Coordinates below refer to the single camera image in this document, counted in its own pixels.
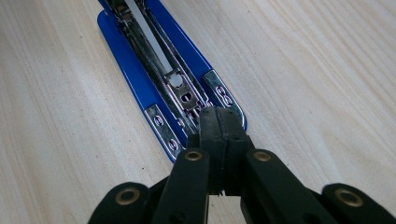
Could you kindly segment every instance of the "stapler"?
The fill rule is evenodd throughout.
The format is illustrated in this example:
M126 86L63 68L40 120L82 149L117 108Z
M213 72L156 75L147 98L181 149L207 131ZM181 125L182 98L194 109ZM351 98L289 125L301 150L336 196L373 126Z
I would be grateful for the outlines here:
M98 24L140 109L171 161L209 106L244 112L159 0L99 0Z

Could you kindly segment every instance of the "rivet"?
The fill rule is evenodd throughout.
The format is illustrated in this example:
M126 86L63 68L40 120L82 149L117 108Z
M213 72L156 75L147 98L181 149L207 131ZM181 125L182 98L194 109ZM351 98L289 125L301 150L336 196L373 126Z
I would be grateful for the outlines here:
M136 188L126 188L122 189L117 195L116 195L116 203L119 205L128 205L131 203L134 203L139 199L140 197L140 192Z
M202 158L202 154L197 151L191 151L184 156L188 161L198 161Z
M363 205L363 199L361 198L361 196L350 190L337 189L334 194L340 202L345 203L351 207L361 207Z
M271 155L263 152L263 151L258 151L254 153L254 158L256 158L259 161L269 161L271 160Z

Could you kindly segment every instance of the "light wood grain surface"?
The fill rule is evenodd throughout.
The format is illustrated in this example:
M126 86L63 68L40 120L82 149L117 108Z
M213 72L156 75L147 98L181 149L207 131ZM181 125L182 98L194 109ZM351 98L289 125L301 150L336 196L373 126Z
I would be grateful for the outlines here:
M396 215L396 1L162 0L309 188ZM86 223L114 186L172 169L96 23L95 1L0 0L0 223ZM210 198L209 223L244 223Z

